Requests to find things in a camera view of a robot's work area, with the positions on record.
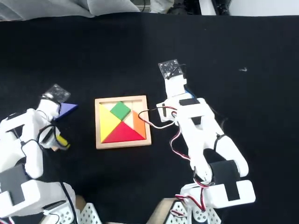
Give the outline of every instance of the white bracket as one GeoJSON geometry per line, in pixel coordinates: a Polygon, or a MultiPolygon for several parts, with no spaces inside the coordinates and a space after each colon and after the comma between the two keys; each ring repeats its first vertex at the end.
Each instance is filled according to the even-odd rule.
{"type": "MultiPolygon", "coordinates": [[[[186,208],[179,201],[175,202],[170,210],[178,211],[180,213],[187,215],[186,208]]],[[[216,211],[213,208],[208,207],[206,208],[206,211],[202,211],[199,208],[194,208],[193,215],[194,215],[194,219],[198,223],[206,223],[207,221],[208,224],[221,224],[221,219],[219,218],[219,216],[217,215],[216,211]]],[[[172,215],[169,212],[165,224],[191,224],[191,223],[188,222],[187,217],[179,218],[172,215]]]]}

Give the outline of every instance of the orange triangle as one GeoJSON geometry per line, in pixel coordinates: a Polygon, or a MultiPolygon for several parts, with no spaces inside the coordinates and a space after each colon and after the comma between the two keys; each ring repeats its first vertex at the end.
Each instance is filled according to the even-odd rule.
{"type": "Polygon", "coordinates": [[[105,138],[102,143],[145,140],[123,121],[105,138]]]}
{"type": "Polygon", "coordinates": [[[133,113],[134,130],[146,139],[144,121],[138,117],[138,113],[136,113],[135,111],[132,111],[132,113],[133,113]]]}

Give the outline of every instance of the black tabletop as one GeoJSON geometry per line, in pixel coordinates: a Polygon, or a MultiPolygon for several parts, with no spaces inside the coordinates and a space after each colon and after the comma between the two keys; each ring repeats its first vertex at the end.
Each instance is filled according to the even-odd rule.
{"type": "MultiPolygon", "coordinates": [[[[168,145],[177,128],[151,129],[151,146],[96,150],[94,99],[145,94],[154,108],[166,98],[157,64],[177,58],[187,64],[190,89],[228,118],[225,132],[249,164],[256,202],[231,208],[225,223],[292,223],[298,23],[159,14],[0,22],[0,118],[37,106],[54,83],[67,89],[79,107],[59,123],[71,142],[53,154],[64,181],[104,221],[146,223],[163,198],[192,182],[188,162],[168,145]]],[[[150,119],[159,123],[155,113],[150,119]]],[[[186,151],[183,139],[176,147],[186,151]]]]}

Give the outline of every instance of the cable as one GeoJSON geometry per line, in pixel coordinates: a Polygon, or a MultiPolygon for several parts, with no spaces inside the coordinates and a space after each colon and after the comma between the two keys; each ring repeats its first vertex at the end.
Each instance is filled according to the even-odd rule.
{"type": "MultiPolygon", "coordinates": [[[[38,135],[37,135],[37,143],[39,144],[39,139],[40,139],[41,133],[42,133],[44,130],[46,130],[47,128],[49,128],[49,127],[54,127],[54,130],[53,130],[53,131],[54,131],[54,137],[55,137],[55,139],[56,139],[56,142],[57,142],[59,145],[61,145],[62,147],[67,147],[67,146],[69,145],[69,143],[67,144],[67,146],[64,146],[64,145],[62,145],[62,144],[57,140],[57,137],[56,137],[56,125],[54,125],[54,124],[47,125],[47,126],[45,126],[44,128],[42,128],[42,129],[39,131],[39,133],[38,133],[38,135]]],[[[77,222],[77,214],[76,214],[76,211],[75,211],[73,202],[72,202],[72,200],[71,200],[71,197],[70,197],[69,193],[67,192],[64,183],[63,183],[62,181],[59,181],[59,183],[60,183],[60,185],[61,185],[62,190],[64,191],[65,196],[67,197],[67,199],[68,199],[68,201],[69,201],[69,203],[70,203],[70,205],[71,205],[71,210],[72,210],[73,215],[74,215],[74,221],[75,221],[75,224],[78,224],[78,222],[77,222]]]]}
{"type": "Polygon", "coordinates": [[[177,198],[177,199],[179,199],[179,200],[184,200],[184,199],[186,199],[186,198],[189,198],[189,199],[191,199],[198,207],[199,207],[199,209],[200,210],[202,210],[202,211],[205,211],[206,210],[206,208],[205,208],[205,206],[204,205],[201,205],[200,203],[198,203],[198,201],[194,198],[194,197],[192,197],[192,196],[190,196],[190,195],[186,195],[186,196],[184,196],[184,195],[175,195],[175,197],[177,198]]]}
{"type": "Polygon", "coordinates": [[[173,136],[172,139],[170,139],[170,141],[169,141],[169,145],[170,145],[172,151],[173,151],[175,154],[179,155],[181,158],[183,158],[183,159],[185,159],[185,160],[189,160],[189,161],[190,161],[190,157],[189,157],[188,155],[185,155],[185,154],[183,154],[183,153],[178,152],[178,151],[175,150],[174,147],[172,146],[174,140],[177,139],[177,138],[181,135],[181,133],[182,133],[182,132],[181,132],[181,129],[179,129],[179,130],[178,130],[178,133],[176,133],[176,135],[173,136]]]}
{"type": "Polygon", "coordinates": [[[9,223],[5,222],[3,219],[0,219],[0,224],[9,224],[9,223]]]}
{"type": "Polygon", "coordinates": [[[165,125],[165,126],[158,127],[158,126],[154,125],[152,122],[150,122],[149,120],[145,120],[145,119],[143,119],[143,118],[140,117],[140,114],[142,114],[142,113],[144,113],[144,112],[146,112],[146,111],[154,111],[154,110],[157,110],[157,109],[159,109],[159,108],[168,108],[168,109],[172,109],[172,110],[177,110],[176,108],[171,107],[171,106],[160,106],[160,107],[156,107],[155,109],[149,109],[149,110],[141,111],[141,112],[138,114],[138,117],[139,117],[140,120],[143,120],[145,123],[149,124],[150,126],[153,126],[153,127],[156,128],[156,129],[163,129],[163,128],[166,128],[166,127],[169,127],[169,126],[173,125],[175,121],[173,121],[173,122],[171,122],[170,124],[167,124],[167,125],[165,125]]]}
{"type": "Polygon", "coordinates": [[[9,217],[8,218],[11,224],[15,224],[13,218],[9,217]]]}
{"type": "Polygon", "coordinates": [[[145,2],[145,0],[143,0],[143,3],[144,3],[144,5],[143,5],[143,10],[142,10],[141,12],[144,12],[144,10],[145,10],[145,6],[146,6],[146,2],[145,2]]]}
{"type": "Polygon", "coordinates": [[[56,127],[57,127],[57,126],[54,125],[54,124],[49,124],[49,125],[43,127],[43,128],[39,131],[39,133],[38,133],[38,135],[37,135],[37,138],[36,138],[36,139],[37,139],[37,142],[39,142],[39,139],[40,139],[41,134],[43,133],[43,131],[46,130],[47,128],[49,128],[49,127],[53,127],[54,138],[55,138],[57,144],[58,144],[60,147],[68,147],[68,146],[70,145],[70,144],[68,143],[66,146],[64,146],[63,144],[61,144],[61,143],[58,141],[57,136],[56,136],[56,127]]]}
{"type": "Polygon", "coordinates": [[[175,210],[170,210],[170,214],[172,214],[173,216],[178,217],[178,218],[187,217],[187,215],[185,215],[184,213],[181,213],[181,212],[175,211],[175,210]]]}
{"type": "Polygon", "coordinates": [[[49,215],[58,216],[58,220],[57,220],[57,222],[55,224],[57,224],[59,222],[59,220],[60,220],[60,216],[59,215],[53,214],[53,213],[49,213],[49,215]]]}
{"type": "Polygon", "coordinates": [[[172,70],[172,72],[167,76],[167,79],[170,79],[171,77],[173,77],[173,74],[174,74],[174,72],[175,72],[176,70],[178,70],[178,69],[181,69],[181,70],[182,70],[182,66],[185,67],[185,71],[186,71],[186,68],[187,68],[186,64],[179,64],[179,65],[177,65],[177,66],[172,70]]]}
{"type": "Polygon", "coordinates": [[[48,118],[49,118],[49,117],[48,117],[48,115],[47,115],[47,114],[46,114],[44,111],[41,111],[41,110],[36,110],[36,112],[42,112],[42,113],[43,113],[43,114],[46,116],[46,118],[45,118],[45,119],[46,119],[46,121],[48,121],[48,118]]]}
{"type": "MultiPolygon", "coordinates": [[[[41,133],[42,133],[45,129],[47,129],[48,127],[51,127],[51,126],[54,127],[54,136],[55,136],[55,138],[56,138],[56,126],[53,125],[53,124],[47,125],[47,126],[45,126],[44,128],[40,129],[40,131],[39,131],[39,133],[38,133],[38,135],[37,135],[37,140],[35,140],[35,139],[30,139],[30,140],[28,140],[28,141],[26,141],[26,142],[21,141],[21,151],[24,153],[24,151],[23,151],[22,148],[23,148],[26,144],[28,144],[29,142],[34,141],[34,142],[36,142],[37,145],[40,147],[41,151],[44,152],[44,154],[46,154],[47,157],[51,160],[51,158],[49,157],[47,151],[46,151],[46,150],[39,144],[39,139],[40,139],[41,133]]],[[[63,184],[63,182],[62,182],[62,181],[59,181],[59,183],[60,183],[60,185],[61,185],[61,187],[62,187],[62,190],[64,191],[65,196],[67,197],[67,199],[68,199],[68,201],[69,201],[69,203],[70,203],[70,205],[71,205],[71,210],[72,210],[73,215],[74,215],[74,222],[75,222],[75,224],[78,224],[78,222],[77,222],[77,214],[76,214],[76,211],[75,211],[73,202],[72,202],[72,200],[71,200],[71,197],[70,197],[69,193],[67,192],[67,190],[66,190],[65,185],[63,184]]]]}

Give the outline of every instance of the wire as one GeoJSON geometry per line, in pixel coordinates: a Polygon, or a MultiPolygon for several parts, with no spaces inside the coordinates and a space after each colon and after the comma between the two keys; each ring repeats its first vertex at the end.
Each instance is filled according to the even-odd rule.
{"type": "Polygon", "coordinates": [[[49,127],[53,127],[54,138],[55,138],[57,144],[58,144],[60,147],[68,147],[68,146],[70,145],[70,144],[68,143],[66,146],[64,146],[63,144],[61,144],[61,143],[59,142],[59,140],[57,139],[57,136],[56,136],[56,127],[57,127],[57,126],[54,125],[54,124],[49,124],[49,125],[43,127],[43,128],[39,131],[39,133],[38,133],[38,135],[37,135],[37,142],[39,142],[39,139],[40,139],[41,134],[43,133],[43,131],[46,130],[47,128],[49,128],[49,127]]]}
{"type": "Polygon", "coordinates": [[[185,215],[184,213],[181,213],[179,211],[176,211],[176,210],[170,210],[170,213],[175,216],[175,217],[178,217],[178,218],[184,218],[184,217],[187,217],[187,215],[185,215]]]}
{"type": "Polygon", "coordinates": [[[36,112],[42,112],[45,116],[46,116],[46,118],[44,118],[44,119],[46,119],[46,121],[48,121],[48,115],[44,112],[44,111],[41,111],[41,110],[37,110],[36,112]]]}
{"type": "Polygon", "coordinates": [[[181,135],[181,133],[182,133],[182,132],[181,132],[181,129],[179,129],[179,130],[178,130],[178,133],[176,133],[176,135],[173,136],[172,139],[170,139],[170,141],[169,141],[169,145],[170,145],[172,151],[173,151],[175,154],[179,155],[181,158],[183,158],[183,159],[185,159],[185,160],[189,160],[189,161],[190,161],[190,157],[189,157],[188,155],[185,155],[185,154],[183,154],[183,153],[178,152],[178,151],[177,151],[176,149],[174,149],[174,147],[172,146],[174,140],[177,139],[177,138],[181,135]]]}
{"type": "Polygon", "coordinates": [[[138,114],[138,117],[140,120],[143,120],[145,123],[149,124],[150,126],[156,128],[156,129],[163,129],[163,128],[166,128],[166,127],[169,127],[171,125],[174,124],[175,121],[171,122],[170,124],[167,124],[165,126],[162,126],[162,127],[158,127],[156,125],[154,125],[152,122],[150,122],[149,120],[145,120],[143,118],[140,117],[140,114],[144,113],[144,112],[147,112],[147,111],[154,111],[154,110],[157,110],[159,108],[167,108],[167,109],[172,109],[172,110],[177,110],[176,108],[172,107],[172,106],[160,106],[160,107],[156,107],[155,109],[149,109],[149,110],[144,110],[144,111],[141,111],[139,114],[138,114]]]}
{"type": "Polygon", "coordinates": [[[65,193],[65,196],[67,197],[67,200],[69,200],[69,203],[71,205],[71,210],[72,210],[73,215],[74,215],[74,222],[75,222],[75,224],[78,224],[78,222],[77,222],[77,214],[76,214],[76,211],[75,211],[75,208],[74,208],[74,204],[73,204],[73,202],[71,200],[71,197],[70,197],[69,193],[67,192],[64,183],[62,183],[62,182],[59,182],[59,183],[60,183],[60,185],[62,187],[62,190],[65,193]]]}
{"type": "Polygon", "coordinates": [[[182,66],[184,66],[184,67],[185,67],[185,70],[186,70],[186,68],[187,68],[186,64],[179,64],[179,65],[177,65],[177,66],[172,70],[172,72],[167,76],[167,79],[170,79],[171,77],[173,77],[173,76],[174,76],[174,72],[175,72],[176,70],[178,70],[178,69],[181,69],[181,70],[182,70],[182,66]]]}
{"type": "Polygon", "coordinates": [[[57,224],[59,222],[59,220],[60,220],[60,216],[59,215],[53,214],[53,213],[49,213],[49,215],[58,216],[58,220],[57,220],[57,222],[55,224],[57,224]]]}
{"type": "MultiPolygon", "coordinates": [[[[51,127],[51,126],[54,127],[54,136],[55,136],[55,138],[56,138],[56,126],[55,126],[54,124],[47,125],[47,126],[45,126],[44,128],[40,129],[40,131],[39,131],[39,133],[38,133],[38,135],[37,135],[37,140],[35,140],[35,139],[30,139],[30,140],[28,140],[28,141],[26,141],[26,142],[21,141],[21,151],[24,153],[24,151],[23,151],[22,148],[23,148],[26,144],[28,144],[29,142],[34,141],[34,142],[36,142],[37,145],[40,147],[41,151],[44,152],[44,153],[48,156],[48,158],[51,160],[51,158],[50,158],[50,156],[48,155],[47,151],[46,151],[46,150],[39,144],[39,139],[40,139],[41,133],[42,133],[45,129],[47,129],[48,127],[51,127]]],[[[63,182],[60,181],[59,183],[60,183],[60,185],[61,185],[61,187],[62,187],[62,190],[64,191],[65,196],[67,197],[67,199],[68,199],[68,201],[69,201],[69,203],[70,203],[70,205],[71,205],[71,210],[72,210],[73,215],[74,215],[74,222],[75,222],[75,224],[78,224],[78,222],[77,222],[77,214],[76,214],[76,211],[75,211],[73,202],[72,202],[72,200],[71,200],[71,197],[70,197],[69,193],[67,192],[67,190],[66,190],[65,185],[63,184],[63,182]]]]}
{"type": "Polygon", "coordinates": [[[201,188],[208,188],[213,184],[212,182],[210,182],[209,184],[203,184],[203,183],[199,182],[198,180],[196,180],[196,167],[194,167],[194,171],[193,171],[193,181],[196,184],[198,184],[201,188]]]}
{"type": "Polygon", "coordinates": [[[8,218],[11,224],[15,224],[13,218],[9,217],[8,218]]]}
{"type": "Polygon", "coordinates": [[[145,2],[145,0],[143,0],[143,10],[141,12],[144,12],[145,6],[146,6],[146,2],[145,2]]]}
{"type": "Polygon", "coordinates": [[[190,195],[186,195],[186,196],[184,196],[184,195],[175,195],[175,197],[179,200],[184,200],[186,198],[189,198],[197,205],[197,207],[199,207],[200,210],[202,210],[202,211],[206,210],[204,204],[201,205],[200,203],[198,203],[198,201],[194,197],[192,197],[190,195]]]}
{"type": "Polygon", "coordinates": [[[5,222],[3,219],[0,219],[0,224],[9,224],[9,223],[5,222]]]}

